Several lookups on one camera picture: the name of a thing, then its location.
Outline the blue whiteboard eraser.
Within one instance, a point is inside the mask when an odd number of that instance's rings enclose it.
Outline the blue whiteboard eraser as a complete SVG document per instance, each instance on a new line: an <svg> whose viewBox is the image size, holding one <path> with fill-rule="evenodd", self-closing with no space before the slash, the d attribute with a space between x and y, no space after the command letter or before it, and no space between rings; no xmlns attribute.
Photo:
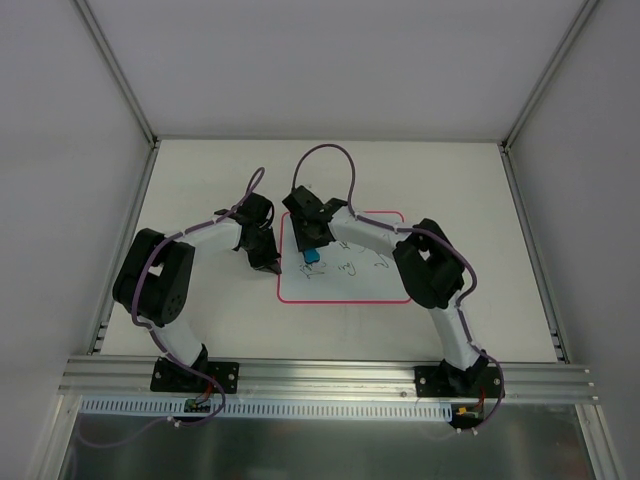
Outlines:
<svg viewBox="0 0 640 480"><path fill-rule="evenodd" d="M316 248L306 249L302 252L302 255L303 260L307 265L319 263L321 260L320 252Z"/></svg>

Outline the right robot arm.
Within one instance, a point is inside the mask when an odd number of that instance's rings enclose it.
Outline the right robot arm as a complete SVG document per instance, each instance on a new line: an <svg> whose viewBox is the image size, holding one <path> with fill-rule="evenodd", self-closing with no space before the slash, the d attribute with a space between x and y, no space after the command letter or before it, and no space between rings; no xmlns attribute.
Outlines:
<svg viewBox="0 0 640 480"><path fill-rule="evenodd" d="M409 298L428 310L444 358L425 383L440 395L470 397L479 391L488 354L473 342L461 302L477 286L470 264L429 219L411 226L357 213L340 199L322 202L300 186L283 200L298 251L307 264L333 242L352 243L394 261Z"/></svg>

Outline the pink-framed whiteboard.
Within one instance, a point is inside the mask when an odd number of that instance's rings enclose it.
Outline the pink-framed whiteboard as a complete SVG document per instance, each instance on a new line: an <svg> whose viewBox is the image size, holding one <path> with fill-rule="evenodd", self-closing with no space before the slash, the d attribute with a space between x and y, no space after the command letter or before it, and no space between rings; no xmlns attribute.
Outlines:
<svg viewBox="0 0 640 480"><path fill-rule="evenodd" d="M285 304L406 304L410 301L394 262L373 250L334 242L307 264L298 251L290 215L280 218L277 297Z"/></svg>

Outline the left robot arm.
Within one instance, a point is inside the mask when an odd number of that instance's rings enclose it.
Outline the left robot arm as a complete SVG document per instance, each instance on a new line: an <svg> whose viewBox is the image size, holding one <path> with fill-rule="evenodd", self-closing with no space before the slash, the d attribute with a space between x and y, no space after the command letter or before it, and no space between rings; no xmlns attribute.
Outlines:
<svg viewBox="0 0 640 480"><path fill-rule="evenodd" d="M167 235L145 228L134 237L112 288L114 301L146 329L174 364L173 378L187 391L208 379L208 352L187 322L179 318L186 306L195 263L220 252L244 251L249 266L279 275L280 254L272 227L274 205L249 193L240 205L214 213L211 220Z"/></svg>

